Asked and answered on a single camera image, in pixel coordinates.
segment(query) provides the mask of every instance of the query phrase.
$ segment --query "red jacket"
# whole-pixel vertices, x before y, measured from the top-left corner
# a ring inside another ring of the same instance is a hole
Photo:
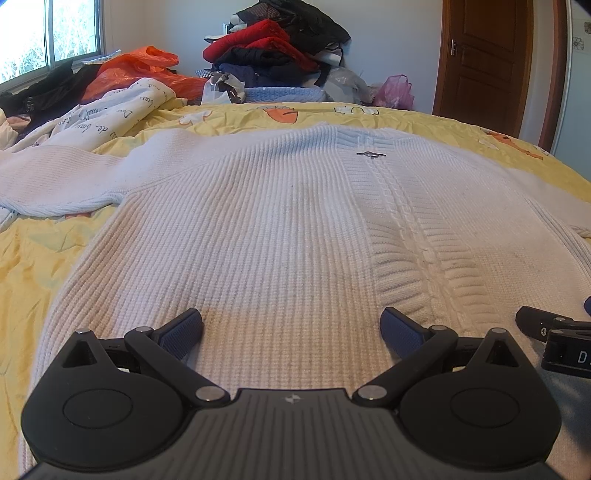
[[[316,71],[318,64],[289,42],[290,36],[277,22],[262,20],[244,30],[230,33],[213,42],[203,50],[203,58],[210,63],[215,63],[232,47],[261,48],[263,50],[277,50],[290,56],[305,72]]]

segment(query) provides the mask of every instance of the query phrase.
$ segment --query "wooden door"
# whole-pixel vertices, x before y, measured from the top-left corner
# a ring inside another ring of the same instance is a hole
[[[517,137],[532,40],[532,0],[444,0],[433,114]]]

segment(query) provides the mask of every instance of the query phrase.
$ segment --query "window frame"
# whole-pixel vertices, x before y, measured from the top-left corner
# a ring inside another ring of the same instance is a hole
[[[95,11],[97,14],[95,15],[95,29],[96,29],[96,39],[97,39],[97,47],[98,49],[91,53],[86,53],[84,55],[78,55],[76,57],[69,57],[68,59],[63,59],[56,61],[55,59],[55,52],[53,47],[53,0],[46,0],[45,6],[45,16],[44,16],[44,36],[45,36],[45,45],[47,47],[46,51],[46,63],[47,65],[37,69],[32,70],[30,72],[23,73],[18,77],[14,77],[13,79],[7,80],[6,82],[0,83],[0,92],[12,91],[12,90],[20,90],[23,89],[38,80],[41,80],[43,77],[47,76],[50,72],[58,68],[59,66],[63,65],[65,62],[74,60],[72,64],[72,68],[77,69],[82,66],[82,61],[88,59],[95,59],[102,57],[104,55],[104,45],[105,45],[105,32],[104,32],[104,7],[103,7],[103,0],[94,0],[95,2]]]

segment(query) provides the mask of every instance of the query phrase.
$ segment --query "orange plastic bag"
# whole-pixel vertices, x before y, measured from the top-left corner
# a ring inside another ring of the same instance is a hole
[[[199,100],[206,79],[176,75],[167,70],[178,64],[178,56],[149,46],[138,48],[104,63],[88,86],[83,103],[101,98],[106,92],[127,88],[141,78],[153,78],[172,88],[179,98]]]

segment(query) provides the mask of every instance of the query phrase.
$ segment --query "window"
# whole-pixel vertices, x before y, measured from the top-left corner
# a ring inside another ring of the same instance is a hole
[[[0,89],[99,55],[99,7],[100,0],[0,0]]]

